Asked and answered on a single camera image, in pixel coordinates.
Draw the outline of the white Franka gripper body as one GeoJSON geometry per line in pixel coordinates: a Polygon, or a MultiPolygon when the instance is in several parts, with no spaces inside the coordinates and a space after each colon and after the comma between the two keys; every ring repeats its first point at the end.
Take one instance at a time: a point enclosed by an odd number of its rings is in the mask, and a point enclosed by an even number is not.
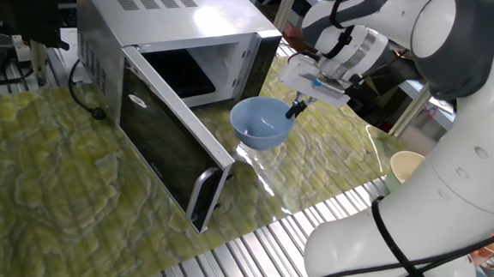
{"type": "Polygon", "coordinates": [[[316,60],[305,54],[290,57],[281,68],[278,79],[297,93],[304,93],[334,107],[342,107],[350,100],[346,87],[323,74],[316,60]]]}

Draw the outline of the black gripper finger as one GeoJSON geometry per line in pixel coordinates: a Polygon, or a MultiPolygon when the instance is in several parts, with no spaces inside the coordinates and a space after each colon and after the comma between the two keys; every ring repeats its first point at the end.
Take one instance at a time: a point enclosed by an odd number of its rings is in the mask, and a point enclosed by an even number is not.
{"type": "Polygon", "coordinates": [[[302,111],[302,101],[294,101],[292,106],[286,112],[286,118],[296,118],[302,111]]]}
{"type": "Polygon", "coordinates": [[[304,111],[309,105],[313,105],[316,102],[316,98],[310,97],[304,93],[298,93],[297,94],[297,106],[295,113],[300,114],[302,111],[304,111]]]}

